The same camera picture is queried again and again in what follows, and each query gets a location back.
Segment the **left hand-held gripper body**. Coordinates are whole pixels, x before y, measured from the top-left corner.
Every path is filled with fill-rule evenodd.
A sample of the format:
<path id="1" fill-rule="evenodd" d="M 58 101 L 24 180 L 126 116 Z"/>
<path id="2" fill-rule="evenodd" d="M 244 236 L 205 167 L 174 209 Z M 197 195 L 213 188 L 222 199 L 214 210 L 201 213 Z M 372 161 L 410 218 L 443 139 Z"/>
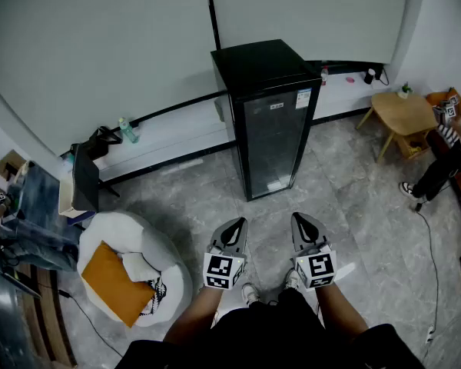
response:
<path id="1" fill-rule="evenodd" d="M 245 245 L 235 248 L 221 248 L 209 244 L 204 253 L 203 278 L 204 285 L 221 290 L 231 290 L 244 273 L 247 256 Z"/>

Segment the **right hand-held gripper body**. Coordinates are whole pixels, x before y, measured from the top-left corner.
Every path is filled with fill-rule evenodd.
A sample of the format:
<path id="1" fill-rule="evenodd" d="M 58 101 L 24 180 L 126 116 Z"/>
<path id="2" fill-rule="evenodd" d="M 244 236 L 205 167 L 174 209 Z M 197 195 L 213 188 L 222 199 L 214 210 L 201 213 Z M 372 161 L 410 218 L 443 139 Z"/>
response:
<path id="1" fill-rule="evenodd" d="M 294 269 L 299 274 L 305 291 L 331 285 L 337 274 L 337 253 L 327 247 L 315 254 L 296 257 Z"/>

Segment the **black microwave oven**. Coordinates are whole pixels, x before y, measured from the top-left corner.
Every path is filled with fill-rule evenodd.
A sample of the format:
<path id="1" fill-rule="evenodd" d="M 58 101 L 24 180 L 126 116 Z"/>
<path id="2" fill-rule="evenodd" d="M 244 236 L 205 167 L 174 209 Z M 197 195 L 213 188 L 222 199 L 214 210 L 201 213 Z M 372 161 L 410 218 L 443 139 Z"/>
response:
<path id="1" fill-rule="evenodd" d="M 313 78 L 229 96 L 237 171 L 247 201 L 293 186 L 316 109 Z"/>

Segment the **person's left forearm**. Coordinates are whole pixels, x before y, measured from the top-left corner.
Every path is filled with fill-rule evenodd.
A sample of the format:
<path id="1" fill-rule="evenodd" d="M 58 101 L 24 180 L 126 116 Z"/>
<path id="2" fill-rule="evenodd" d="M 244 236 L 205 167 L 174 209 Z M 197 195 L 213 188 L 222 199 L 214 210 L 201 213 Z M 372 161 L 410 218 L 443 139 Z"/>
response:
<path id="1" fill-rule="evenodd" d="M 202 287 L 194 300 L 171 325 L 163 342 L 187 345 L 201 339 L 211 329 L 223 292 L 217 288 Z"/>

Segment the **person's right forearm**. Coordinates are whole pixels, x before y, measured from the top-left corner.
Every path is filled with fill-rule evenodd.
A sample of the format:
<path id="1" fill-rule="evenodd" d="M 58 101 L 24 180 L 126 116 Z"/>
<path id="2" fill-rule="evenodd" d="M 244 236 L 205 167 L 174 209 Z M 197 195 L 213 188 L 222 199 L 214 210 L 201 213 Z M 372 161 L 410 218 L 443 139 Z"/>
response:
<path id="1" fill-rule="evenodd" d="M 369 329 L 335 283 L 316 289 L 324 327 L 339 341 L 351 341 Z"/>

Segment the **black glass-door fridge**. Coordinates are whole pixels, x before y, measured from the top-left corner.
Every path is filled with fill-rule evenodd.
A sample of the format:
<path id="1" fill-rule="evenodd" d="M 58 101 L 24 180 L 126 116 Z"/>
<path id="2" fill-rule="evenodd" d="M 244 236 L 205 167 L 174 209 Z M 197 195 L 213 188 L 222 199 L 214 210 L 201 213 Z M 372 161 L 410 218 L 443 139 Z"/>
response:
<path id="1" fill-rule="evenodd" d="M 223 48 L 213 51 L 211 56 L 217 86 L 221 92 L 217 105 L 226 127 L 233 134 L 229 101 L 231 94 L 241 95 L 248 91 L 274 88 L 313 78 L 321 80 L 315 67 L 304 61 L 280 39 Z M 236 153 L 237 145 L 233 152 L 237 170 Z"/>

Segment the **person's right white sneaker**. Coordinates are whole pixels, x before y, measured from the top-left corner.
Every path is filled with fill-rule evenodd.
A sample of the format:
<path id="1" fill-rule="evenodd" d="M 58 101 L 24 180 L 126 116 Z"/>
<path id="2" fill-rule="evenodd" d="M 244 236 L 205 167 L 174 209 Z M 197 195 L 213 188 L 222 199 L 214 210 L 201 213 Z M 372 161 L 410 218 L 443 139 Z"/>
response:
<path id="1" fill-rule="evenodd" d="M 302 280 L 300 278 L 299 273 L 295 269 L 290 269 L 287 272 L 287 275 L 285 277 L 284 290 L 294 289 L 294 290 L 298 291 L 301 281 Z"/>

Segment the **person's white sneaker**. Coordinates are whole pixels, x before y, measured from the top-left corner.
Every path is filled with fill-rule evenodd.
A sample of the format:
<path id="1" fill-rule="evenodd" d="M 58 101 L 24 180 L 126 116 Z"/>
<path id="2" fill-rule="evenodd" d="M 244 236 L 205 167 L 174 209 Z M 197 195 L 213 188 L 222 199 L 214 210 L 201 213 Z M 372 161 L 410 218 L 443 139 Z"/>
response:
<path id="1" fill-rule="evenodd" d="M 285 277 L 284 290 L 294 289 L 294 290 L 298 291 L 301 281 L 302 280 L 300 278 L 299 273 L 295 269 L 290 269 L 287 272 L 287 275 Z"/>
<path id="2" fill-rule="evenodd" d="M 253 303 L 261 302 L 258 290 L 251 283 L 246 283 L 241 289 L 242 298 L 244 303 L 250 307 Z"/>

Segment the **person's left white sneaker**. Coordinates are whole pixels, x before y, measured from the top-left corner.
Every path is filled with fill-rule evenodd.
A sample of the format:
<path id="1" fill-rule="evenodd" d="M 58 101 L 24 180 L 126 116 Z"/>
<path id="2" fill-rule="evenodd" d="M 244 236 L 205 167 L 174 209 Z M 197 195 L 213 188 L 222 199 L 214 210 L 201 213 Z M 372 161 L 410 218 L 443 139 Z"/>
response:
<path id="1" fill-rule="evenodd" d="M 242 298 L 244 303 L 250 307 L 253 303 L 261 302 L 258 290 L 251 283 L 246 283 L 241 289 Z"/>

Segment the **white beanbag chair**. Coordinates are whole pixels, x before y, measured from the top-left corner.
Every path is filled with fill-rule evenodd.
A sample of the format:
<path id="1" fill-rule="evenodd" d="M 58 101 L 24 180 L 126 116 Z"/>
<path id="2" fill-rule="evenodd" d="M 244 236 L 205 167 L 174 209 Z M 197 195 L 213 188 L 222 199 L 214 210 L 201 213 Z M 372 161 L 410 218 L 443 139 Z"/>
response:
<path id="1" fill-rule="evenodd" d="M 84 270 L 103 241 L 122 254 L 142 254 L 150 266 L 161 272 L 166 295 L 153 314 L 143 311 L 135 325 L 149 327 L 172 321 L 190 304 L 193 284 L 181 256 L 170 239 L 142 217 L 126 211 L 96 214 L 80 236 L 78 272 Z"/>

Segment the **black white patterned cushion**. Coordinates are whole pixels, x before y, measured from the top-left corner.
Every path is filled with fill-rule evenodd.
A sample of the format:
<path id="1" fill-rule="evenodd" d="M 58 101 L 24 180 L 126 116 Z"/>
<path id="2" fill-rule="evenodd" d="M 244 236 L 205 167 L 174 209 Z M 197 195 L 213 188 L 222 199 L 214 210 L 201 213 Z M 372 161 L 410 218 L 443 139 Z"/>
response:
<path id="1" fill-rule="evenodd" d="M 153 298 L 141 312 L 141 316 L 155 314 L 167 294 L 167 287 L 162 281 L 161 273 L 145 260 L 142 253 L 124 253 L 121 255 L 121 260 L 131 281 L 145 283 L 155 291 Z"/>

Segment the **person's black clothing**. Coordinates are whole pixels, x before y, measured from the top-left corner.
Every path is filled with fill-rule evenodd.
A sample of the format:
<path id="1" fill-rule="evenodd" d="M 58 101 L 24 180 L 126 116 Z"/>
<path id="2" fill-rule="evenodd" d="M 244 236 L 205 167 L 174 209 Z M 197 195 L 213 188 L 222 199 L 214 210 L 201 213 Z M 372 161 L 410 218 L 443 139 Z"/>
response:
<path id="1" fill-rule="evenodd" d="M 131 342 L 115 369 L 424 369 L 390 324 L 351 341 L 327 332 L 305 297 L 282 290 L 223 315 L 198 341 Z"/>

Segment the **orange cushion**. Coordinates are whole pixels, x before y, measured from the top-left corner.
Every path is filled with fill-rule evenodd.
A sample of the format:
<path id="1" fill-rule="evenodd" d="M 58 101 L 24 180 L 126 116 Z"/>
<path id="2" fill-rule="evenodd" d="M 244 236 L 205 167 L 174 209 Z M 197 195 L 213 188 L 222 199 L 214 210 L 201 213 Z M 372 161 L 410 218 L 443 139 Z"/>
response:
<path id="1" fill-rule="evenodd" d="M 133 282 L 122 260 L 104 241 L 95 250 L 81 276 L 97 296 L 127 326 L 132 327 L 155 296 L 145 282 Z"/>

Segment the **white table with bottles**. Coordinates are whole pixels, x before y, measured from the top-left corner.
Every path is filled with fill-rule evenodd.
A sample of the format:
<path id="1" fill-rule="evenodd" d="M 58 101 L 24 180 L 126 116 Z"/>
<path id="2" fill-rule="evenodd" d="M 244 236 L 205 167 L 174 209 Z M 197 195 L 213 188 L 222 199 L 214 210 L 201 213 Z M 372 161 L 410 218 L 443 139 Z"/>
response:
<path id="1" fill-rule="evenodd" d="M 355 82 L 347 83 L 347 76 Z M 390 90 L 384 75 L 371 85 L 364 82 L 364 77 L 362 72 L 330 75 L 320 90 L 313 123 L 360 113 L 370 106 L 372 95 Z M 138 143 L 125 140 L 111 145 L 108 154 L 95 162 L 101 180 L 110 181 L 235 139 L 220 119 L 213 99 L 143 121 L 134 131 L 139 135 Z"/>

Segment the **wooden crate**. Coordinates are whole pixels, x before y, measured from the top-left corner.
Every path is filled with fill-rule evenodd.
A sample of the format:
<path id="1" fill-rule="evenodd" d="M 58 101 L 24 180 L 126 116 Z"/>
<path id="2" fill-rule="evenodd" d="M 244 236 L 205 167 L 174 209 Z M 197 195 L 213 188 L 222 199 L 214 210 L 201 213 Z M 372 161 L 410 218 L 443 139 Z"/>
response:
<path id="1" fill-rule="evenodd" d="M 429 150 L 429 143 L 426 139 L 427 135 L 427 131 L 407 136 L 396 135 L 395 141 L 402 156 L 410 160 L 426 153 Z"/>

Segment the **green label water bottle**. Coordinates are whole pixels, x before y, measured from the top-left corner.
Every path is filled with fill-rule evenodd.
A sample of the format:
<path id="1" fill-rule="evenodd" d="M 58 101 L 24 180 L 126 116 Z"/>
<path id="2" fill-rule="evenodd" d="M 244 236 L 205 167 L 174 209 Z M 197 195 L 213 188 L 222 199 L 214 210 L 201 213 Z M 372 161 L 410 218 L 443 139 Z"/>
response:
<path id="1" fill-rule="evenodd" d="M 130 124 L 130 122 L 126 119 L 126 118 L 119 118 L 118 119 L 118 126 L 121 130 L 121 132 L 123 133 L 123 135 L 132 143 L 132 144 L 135 144 L 135 143 L 138 143 L 139 141 L 139 136 L 136 135 L 134 132 L 133 132 L 133 128 Z"/>

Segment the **black flat panel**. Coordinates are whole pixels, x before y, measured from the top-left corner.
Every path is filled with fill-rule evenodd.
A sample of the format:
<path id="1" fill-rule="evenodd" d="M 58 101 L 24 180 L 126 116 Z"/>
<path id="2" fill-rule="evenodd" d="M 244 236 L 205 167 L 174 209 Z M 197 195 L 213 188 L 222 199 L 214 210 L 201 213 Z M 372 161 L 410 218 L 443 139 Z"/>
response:
<path id="1" fill-rule="evenodd" d="M 80 144 L 72 146 L 74 164 L 72 169 L 73 199 L 72 205 L 76 211 L 98 211 L 99 170 L 88 157 Z"/>

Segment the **round wooden side table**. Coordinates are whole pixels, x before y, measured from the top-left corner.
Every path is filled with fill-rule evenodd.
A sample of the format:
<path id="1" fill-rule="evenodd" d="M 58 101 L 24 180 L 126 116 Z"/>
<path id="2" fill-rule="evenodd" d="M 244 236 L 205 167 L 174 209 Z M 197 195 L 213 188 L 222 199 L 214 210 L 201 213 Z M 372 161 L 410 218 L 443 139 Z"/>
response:
<path id="1" fill-rule="evenodd" d="M 371 108 L 363 116 L 357 129 L 360 129 L 372 114 L 375 114 L 388 130 L 388 137 L 377 156 L 377 163 L 383 160 L 396 135 L 407 136 L 421 131 L 427 131 L 429 134 L 437 127 L 432 106 L 420 95 L 410 94 L 408 99 L 402 99 L 394 92 L 373 95 Z"/>

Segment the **dark handbag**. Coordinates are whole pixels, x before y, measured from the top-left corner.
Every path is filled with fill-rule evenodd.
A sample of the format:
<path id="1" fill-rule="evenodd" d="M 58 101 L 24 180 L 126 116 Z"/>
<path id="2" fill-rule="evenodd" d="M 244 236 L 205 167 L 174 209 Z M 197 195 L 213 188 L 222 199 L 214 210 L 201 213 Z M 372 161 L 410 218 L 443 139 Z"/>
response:
<path id="1" fill-rule="evenodd" d="M 106 126 L 99 126 L 89 139 L 83 144 L 88 157 L 94 161 L 104 157 L 109 152 L 110 145 L 119 145 L 122 138 L 113 133 Z"/>

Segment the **white box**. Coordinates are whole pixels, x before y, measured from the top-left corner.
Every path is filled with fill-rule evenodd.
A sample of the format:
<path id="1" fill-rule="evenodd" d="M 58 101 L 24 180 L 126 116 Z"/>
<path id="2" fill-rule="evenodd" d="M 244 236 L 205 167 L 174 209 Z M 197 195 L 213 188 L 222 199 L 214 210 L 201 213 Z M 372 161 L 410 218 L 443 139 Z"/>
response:
<path id="1" fill-rule="evenodd" d="M 67 218 L 77 218 L 86 212 L 96 211 L 91 197 L 91 190 L 77 183 L 73 170 L 70 170 L 60 180 L 58 213 Z"/>

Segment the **brown striped rug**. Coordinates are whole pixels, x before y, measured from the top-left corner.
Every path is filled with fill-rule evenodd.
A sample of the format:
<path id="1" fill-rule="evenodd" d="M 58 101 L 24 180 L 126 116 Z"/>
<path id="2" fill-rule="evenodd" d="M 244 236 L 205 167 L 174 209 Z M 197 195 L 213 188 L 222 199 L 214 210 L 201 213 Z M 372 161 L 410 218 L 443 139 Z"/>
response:
<path id="1" fill-rule="evenodd" d="M 19 271 L 39 294 L 37 298 L 23 294 L 21 306 L 41 369 L 77 369 L 62 316 L 57 272 L 30 264 L 20 264 Z"/>

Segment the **orange sofa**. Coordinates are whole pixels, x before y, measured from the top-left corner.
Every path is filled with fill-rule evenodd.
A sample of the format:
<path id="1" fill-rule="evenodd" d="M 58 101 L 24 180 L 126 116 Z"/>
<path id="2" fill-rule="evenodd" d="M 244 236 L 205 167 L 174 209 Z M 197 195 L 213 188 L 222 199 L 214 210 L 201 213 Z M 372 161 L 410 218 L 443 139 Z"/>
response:
<path id="1" fill-rule="evenodd" d="M 433 106 L 438 106 L 444 100 L 456 98 L 456 118 L 461 117 L 461 97 L 459 93 L 451 88 L 446 92 L 434 92 L 426 96 L 426 100 Z M 442 155 L 448 152 L 449 142 L 443 134 L 439 133 L 439 129 L 432 130 L 427 136 L 428 143 L 436 156 L 439 159 Z M 449 179 L 449 182 L 457 195 L 461 196 L 461 172 L 457 172 Z"/>

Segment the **blue mottled tabletop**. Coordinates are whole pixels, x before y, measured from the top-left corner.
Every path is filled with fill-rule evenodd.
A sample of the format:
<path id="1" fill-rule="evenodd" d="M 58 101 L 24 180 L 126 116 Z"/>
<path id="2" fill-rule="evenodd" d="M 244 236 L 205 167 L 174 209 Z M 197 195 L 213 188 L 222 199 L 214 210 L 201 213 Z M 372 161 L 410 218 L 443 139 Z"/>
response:
<path id="1" fill-rule="evenodd" d="M 58 218 L 59 180 L 33 161 L 27 161 L 11 186 L 13 215 L 41 227 L 51 227 Z"/>

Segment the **white roller blind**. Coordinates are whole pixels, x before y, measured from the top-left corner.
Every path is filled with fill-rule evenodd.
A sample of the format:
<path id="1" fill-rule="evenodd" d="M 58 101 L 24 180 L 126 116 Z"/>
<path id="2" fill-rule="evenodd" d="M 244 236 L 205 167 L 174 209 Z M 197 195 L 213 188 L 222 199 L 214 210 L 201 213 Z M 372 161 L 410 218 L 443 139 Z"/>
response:
<path id="1" fill-rule="evenodd" d="M 389 64 L 407 0 L 214 0 L 224 48 L 272 39 L 305 60 Z"/>
<path id="2" fill-rule="evenodd" d="M 216 91 L 207 0 L 0 0 L 0 93 L 53 153 Z"/>

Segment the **cardboard box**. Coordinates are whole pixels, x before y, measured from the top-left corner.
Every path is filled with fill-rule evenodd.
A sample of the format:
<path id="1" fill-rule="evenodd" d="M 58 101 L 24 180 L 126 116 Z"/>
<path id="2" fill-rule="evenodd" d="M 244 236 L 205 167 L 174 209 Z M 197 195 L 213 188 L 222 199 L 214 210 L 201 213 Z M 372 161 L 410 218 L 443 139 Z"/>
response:
<path id="1" fill-rule="evenodd" d="M 16 176 L 18 170 L 26 160 L 15 150 L 9 151 L 1 160 L 0 160 L 0 176 L 6 181 L 10 181 L 13 176 Z"/>

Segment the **black window post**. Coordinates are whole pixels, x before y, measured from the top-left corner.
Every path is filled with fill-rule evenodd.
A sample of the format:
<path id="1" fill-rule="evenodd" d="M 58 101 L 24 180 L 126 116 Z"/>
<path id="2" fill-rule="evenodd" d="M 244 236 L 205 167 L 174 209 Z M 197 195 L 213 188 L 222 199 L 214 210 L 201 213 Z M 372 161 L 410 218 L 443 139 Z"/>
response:
<path id="1" fill-rule="evenodd" d="M 221 40 L 218 31 L 217 16 L 215 12 L 214 0 L 207 0 L 208 9 L 211 17 L 211 26 L 214 34 L 214 43 L 217 50 L 221 49 Z"/>

